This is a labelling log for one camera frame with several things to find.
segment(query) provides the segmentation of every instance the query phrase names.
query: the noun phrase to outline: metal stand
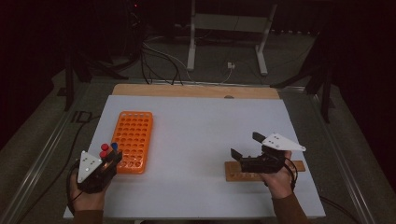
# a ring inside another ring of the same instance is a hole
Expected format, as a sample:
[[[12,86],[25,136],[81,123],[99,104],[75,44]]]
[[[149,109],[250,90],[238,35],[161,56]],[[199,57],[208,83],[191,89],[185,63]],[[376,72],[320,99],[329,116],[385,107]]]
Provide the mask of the metal stand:
[[[262,51],[271,30],[272,21],[276,12],[276,4],[272,4],[270,14],[267,18],[258,17],[238,17],[224,15],[199,14],[195,12],[195,0],[191,0],[191,36],[189,58],[187,60],[187,69],[194,70],[195,64],[195,29],[213,29],[227,31],[245,31],[262,33],[262,42],[255,47],[257,61],[262,76],[268,75],[267,66],[265,65]]]

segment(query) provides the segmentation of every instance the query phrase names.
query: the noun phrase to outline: dark background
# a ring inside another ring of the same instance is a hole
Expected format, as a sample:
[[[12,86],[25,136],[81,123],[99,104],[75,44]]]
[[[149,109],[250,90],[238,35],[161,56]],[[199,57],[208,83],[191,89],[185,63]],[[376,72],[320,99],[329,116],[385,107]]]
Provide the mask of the dark background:
[[[0,148],[52,90],[50,79],[64,69],[66,39],[76,42],[96,60],[109,61],[112,53],[120,54],[122,46],[115,43],[125,37],[120,31],[124,23],[119,22],[119,28],[111,24],[125,20],[124,7],[121,1],[111,2],[115,4],[112,8],[105,0],[2,3],[0,122],[4,128]],[[396,189],[392,169],[395,150],[391,141],[396,114],[392,97],[396,75],[395,3],[385,0],[296,2],[279,5],[273,32],[317,35],[306,61],[310,64],[322,63],[323,59],[334,62],[333,84],[340,88],[389,183]],[[189,1],[138,3],[142,6],[139,11],[142,18],[159,34],[172,36],[175,23],[182,26],[189,23]],[[224,10],[234,8],[223,5]],[[207,1],[197,8],[212,10]],[[252,16],[260,13],[239,11],[244,15],[249,12]],[[100,20],[107,13],[113,15],[109,17],[112,19]]]

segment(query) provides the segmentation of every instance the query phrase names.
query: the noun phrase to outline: orange test tube rack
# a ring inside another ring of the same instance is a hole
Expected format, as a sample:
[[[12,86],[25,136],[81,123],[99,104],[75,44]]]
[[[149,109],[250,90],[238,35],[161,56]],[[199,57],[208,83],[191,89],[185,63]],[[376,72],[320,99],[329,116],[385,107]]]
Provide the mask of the orange test tube rack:
[[[149,154],[152,114],[140,111],[120,112],[112,142],[122,151],[117,166],[119,174],[140,175],[145,172]]]

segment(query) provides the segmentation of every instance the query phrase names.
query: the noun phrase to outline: person's arm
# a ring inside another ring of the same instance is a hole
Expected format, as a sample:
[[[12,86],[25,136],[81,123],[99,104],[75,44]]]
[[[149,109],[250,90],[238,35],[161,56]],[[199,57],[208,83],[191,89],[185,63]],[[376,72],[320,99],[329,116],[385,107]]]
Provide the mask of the person's arm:
[[[77,175],[72,175],[70,181],[70,196],[75,199],[73,224],[102,224],[108,185],[101,192],[88,194],[78,189]]]
[[[291,151],[286,151],[285,157],[290,159]],[[274,211],[279,224],[309,223],[308,218],[291,190],[291,176],[285,167],[275,174],[260,174],[260,177],[267,184],[271,192]]]

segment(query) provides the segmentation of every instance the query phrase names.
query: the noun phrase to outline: metal frame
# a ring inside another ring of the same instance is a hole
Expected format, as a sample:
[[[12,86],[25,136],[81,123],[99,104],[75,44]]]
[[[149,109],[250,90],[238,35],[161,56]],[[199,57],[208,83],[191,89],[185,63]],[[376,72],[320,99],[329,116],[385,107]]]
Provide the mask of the metal frame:
[[[260,68],[260,74],[262,76],[266,76],[268,75],[268,70],[267,70],[267,66],[265,64],[265,60],[264,60],[264,56],[262,54],[265,43],[267,41],[268,35],[270,33],[271,30],[271,26],[272,26],[272,21],[273,18],[275,16],[275,12],[276,12],[276,7],[277,4],[272,4],[271,6],[271,11],[270,14],[268,15],[267,18],[252,18],[252,17],[236,17],[237,21],[239,21],[239,19],[246,19],[249,21],[261,21],[262,19],[266,19],[266,22],[263,25],[263,30],[262,28],[258,28],[258,27],[241,27],[238,28],[236,25],[234,26],[234,28],[225,28],[222,27],[221,30],[228,30],[228,31],[247,31],[247,32],[256,32],[256,33],[262,33],[262,42],[257,45],[255,47],[255,51],[256,51],[256,56],[257,56],[257,61],[259,64],[259,68]],[[188,60],[187,60],[187,70],[189,70],[190,72],[192,72],[194,70],[194,66],[195,66],[195,51],[196,51],[196,45],[195,45],[195,30],[196,29],[213,29],[212,27],[205,27],[202,24],[198,24],[198,21],[196,20],[197,16],[204,16],[204,14],[197,14],[195,11],[195,0],[191,0],[191,35],[190,35],[190,48],[189,48],[189,56],[188,56]]]

